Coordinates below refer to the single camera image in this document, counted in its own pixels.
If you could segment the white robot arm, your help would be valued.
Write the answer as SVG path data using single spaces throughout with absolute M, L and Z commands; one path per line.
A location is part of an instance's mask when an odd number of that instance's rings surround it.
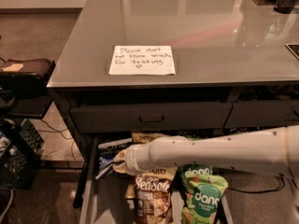
M 298 179 L 299 126 L 201 140 L 162 136 L 121 151 L 113 160 L 113 169 L 119 173 L 139 175 L 155 168 L 192 163 Z

